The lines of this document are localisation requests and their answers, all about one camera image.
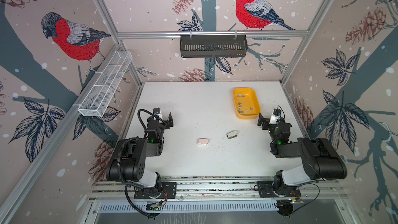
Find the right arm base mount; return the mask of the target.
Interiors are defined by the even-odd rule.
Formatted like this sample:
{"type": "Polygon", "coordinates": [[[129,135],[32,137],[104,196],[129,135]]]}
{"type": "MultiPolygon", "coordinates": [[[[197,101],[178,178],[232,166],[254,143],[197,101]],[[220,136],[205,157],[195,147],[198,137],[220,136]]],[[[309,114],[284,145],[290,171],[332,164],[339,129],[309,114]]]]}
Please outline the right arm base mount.
{"type": "Polygon", "coordinates": [[[274,176],[273,181],[257,181],[253,186],[253,190],[259,194],[260,198],[289,198],[289,200],[277,200],[276,212],[282,217],[291,217],[292,214],[318,199],[320,196],[320,187],[317,183],[318,182],[315,180],[306,183],[287,185],[283,181],[282,172],[280,171],[274,176]],[[315,186],[318,189],[318,193],[312,200],[295,209],[293,203],[302,198],[300,187],[305,185],[315,186]]]}

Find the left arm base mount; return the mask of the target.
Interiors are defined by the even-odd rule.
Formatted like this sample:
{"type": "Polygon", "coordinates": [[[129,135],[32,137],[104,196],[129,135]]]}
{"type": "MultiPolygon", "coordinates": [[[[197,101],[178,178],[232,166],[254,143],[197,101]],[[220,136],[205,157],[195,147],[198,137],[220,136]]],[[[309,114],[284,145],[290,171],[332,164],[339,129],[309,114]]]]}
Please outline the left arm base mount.
{"type": "MultiPolygon", "coordinates": [[[[124,187],[124,194],[127,199],[129,205],[139,214],[145,216],[148,220],[149,219],[156,219],[160,213],[148,213],[143,211],[140,207],[136,206],[133,201],[131,200],[128,188],[131,186],[125,185],[124,187]]],[[[160,199],[159,204],[164,206],[168,199],[175,199],[176,198],[176,190],[177,190],[177,183],[176,182],[165,182],[162,183],[160,179],[157,180],[156,184],[152,188],[142,188],[142,189],[135,189],[134,197],[138,197],[139,199],[160,199]]]]}

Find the beige olive mini stapler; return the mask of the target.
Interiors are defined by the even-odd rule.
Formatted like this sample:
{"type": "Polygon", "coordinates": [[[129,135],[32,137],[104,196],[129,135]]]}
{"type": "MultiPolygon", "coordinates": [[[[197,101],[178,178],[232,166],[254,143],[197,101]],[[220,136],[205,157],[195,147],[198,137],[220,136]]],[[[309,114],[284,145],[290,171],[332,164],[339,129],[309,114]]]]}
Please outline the beige olive mini stapler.
{"type": "Polygon", "coordinates": [[[228,139],[234,139],[234,138],[236,138],[237,136],[238,136],[238,131],[236,131],[236,130],[227,133],[227,138],[228,138],[228,139]]]}

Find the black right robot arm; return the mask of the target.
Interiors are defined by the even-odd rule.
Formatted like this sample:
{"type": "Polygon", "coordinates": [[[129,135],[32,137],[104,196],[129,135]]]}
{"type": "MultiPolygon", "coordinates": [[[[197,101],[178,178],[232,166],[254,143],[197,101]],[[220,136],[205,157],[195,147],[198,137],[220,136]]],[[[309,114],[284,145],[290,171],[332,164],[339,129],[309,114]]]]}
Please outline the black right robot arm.
{"type": "Polygon", "coordinates": [[[316,180],[335,180],[347,177],[347,167],[327,139],[298,138],[289,141],[292,124],[280,114],[264,118],[259,114],[258,126],[267,130],[271,153],[277,158],[300,158],[302,164],[289,170],[278,171],[274,177],[275,189],[297,187],[316,180]]]}

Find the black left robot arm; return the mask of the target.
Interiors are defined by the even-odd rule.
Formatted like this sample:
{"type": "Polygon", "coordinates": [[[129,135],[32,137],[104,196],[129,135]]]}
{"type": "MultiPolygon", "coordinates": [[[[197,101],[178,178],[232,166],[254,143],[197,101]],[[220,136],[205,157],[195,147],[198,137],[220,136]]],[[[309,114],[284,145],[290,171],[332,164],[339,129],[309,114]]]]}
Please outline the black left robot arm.
{"type": "Polygon", "coordinates": [[[160,109],[152,112],[139,109],[137,117],[144,129],[144,136],[119,140],[105,171],[108,181],[122,183],[139,190],[162,191],[160,174],[145,168],[146,158],[161,156],[164,148],[164,133],[174,126],[172,114],[164,120],[160,109]]]}

